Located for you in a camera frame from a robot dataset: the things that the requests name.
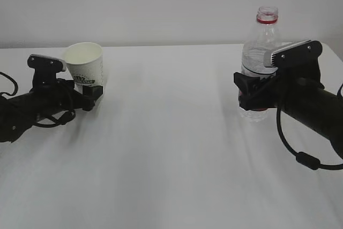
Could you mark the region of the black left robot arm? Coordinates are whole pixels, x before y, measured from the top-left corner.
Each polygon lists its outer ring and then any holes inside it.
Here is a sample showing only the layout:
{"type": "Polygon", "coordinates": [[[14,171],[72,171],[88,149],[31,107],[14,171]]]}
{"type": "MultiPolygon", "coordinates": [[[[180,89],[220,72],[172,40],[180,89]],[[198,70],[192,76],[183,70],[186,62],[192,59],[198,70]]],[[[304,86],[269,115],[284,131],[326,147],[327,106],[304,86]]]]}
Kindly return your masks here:
{"type": "Polygon", "coordinates": [[[52,69],[35,69],[32,89],[17,95],[18,83],[9,75],[1,76],[14,85],[12,93],[1,92],[1,142],[16,141],[31,127],[54,128],[71,122],[76,110],[91,111],[103,95],[103,86],[83,86],[84,94],[74,89],[74,81],[57,78],[52,69]]]}

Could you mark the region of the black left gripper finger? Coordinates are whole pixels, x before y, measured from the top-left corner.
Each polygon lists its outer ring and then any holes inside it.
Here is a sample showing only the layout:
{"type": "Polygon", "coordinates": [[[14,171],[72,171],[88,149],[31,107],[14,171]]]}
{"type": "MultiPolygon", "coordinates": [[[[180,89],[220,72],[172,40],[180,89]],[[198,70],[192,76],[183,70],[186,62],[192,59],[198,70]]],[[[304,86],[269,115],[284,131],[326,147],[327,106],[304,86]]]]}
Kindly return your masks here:
{"type": "Polygon", "coordinates": [[[83,107],[84,111],[91,111],[97,100],[103,95],[103,86],[83,86],[83,107]]]}

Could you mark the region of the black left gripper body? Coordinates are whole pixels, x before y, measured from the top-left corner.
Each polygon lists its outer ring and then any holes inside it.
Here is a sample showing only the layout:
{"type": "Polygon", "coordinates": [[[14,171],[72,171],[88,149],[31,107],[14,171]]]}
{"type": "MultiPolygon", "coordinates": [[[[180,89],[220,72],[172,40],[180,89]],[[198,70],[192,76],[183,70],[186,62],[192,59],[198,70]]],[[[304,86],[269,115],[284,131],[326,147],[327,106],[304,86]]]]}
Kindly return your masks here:
{"type": "Polygon", "coordinates": [[[59,71],[35,69],[32,89],[35,95],[61,110],[83,109],[86,99],[73,87],[72,80],[57,78],[59,71]]]}

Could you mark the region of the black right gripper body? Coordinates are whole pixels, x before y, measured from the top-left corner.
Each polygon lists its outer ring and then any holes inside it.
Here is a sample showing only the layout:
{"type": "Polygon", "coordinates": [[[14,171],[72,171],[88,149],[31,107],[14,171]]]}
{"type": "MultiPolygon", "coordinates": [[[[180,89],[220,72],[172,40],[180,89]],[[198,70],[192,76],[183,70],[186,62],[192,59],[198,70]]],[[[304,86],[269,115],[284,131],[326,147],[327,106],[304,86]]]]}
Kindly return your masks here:
{"type": "Polygon", "coordinates": [[[276,75],[268,77],[267,98],[238,97],[238,103],[244,110],[275,108],[281,96],[297,86],[323,88],[320,82],[320,68],[317,62],[310,62],[297,67],[278,69],[276,75]]]}

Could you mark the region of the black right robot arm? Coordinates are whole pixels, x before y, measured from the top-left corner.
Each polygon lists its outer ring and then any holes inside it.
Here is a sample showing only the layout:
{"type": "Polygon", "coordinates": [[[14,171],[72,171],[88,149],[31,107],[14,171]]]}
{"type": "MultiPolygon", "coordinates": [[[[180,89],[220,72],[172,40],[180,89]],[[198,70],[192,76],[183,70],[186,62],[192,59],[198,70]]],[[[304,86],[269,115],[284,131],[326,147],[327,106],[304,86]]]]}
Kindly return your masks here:
{"type": "Polygon", "coordinates": [[[266,79],[235,72],[233,80],[241,92],[238,97],[241,108],[277,110],[278,134],[290,153],[297,155],[282,131],[281,113],[326,138],[336,154],[342,156],[342,95],[325,90],[318,64],[279,68],[266,79]]]}

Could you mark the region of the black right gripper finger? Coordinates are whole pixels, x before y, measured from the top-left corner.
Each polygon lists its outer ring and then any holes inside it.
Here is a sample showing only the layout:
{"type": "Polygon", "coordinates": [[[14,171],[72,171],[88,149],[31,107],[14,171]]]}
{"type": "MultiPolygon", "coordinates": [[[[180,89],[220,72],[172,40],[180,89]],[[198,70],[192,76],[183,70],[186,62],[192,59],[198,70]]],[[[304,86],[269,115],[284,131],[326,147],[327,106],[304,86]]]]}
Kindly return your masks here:
{"type": "Polygon", "coordinates": [[[267,78],[250,77],[239,72],[234,73],[234,84],[238,88],[238,97],[267,98],[267,78]]]}

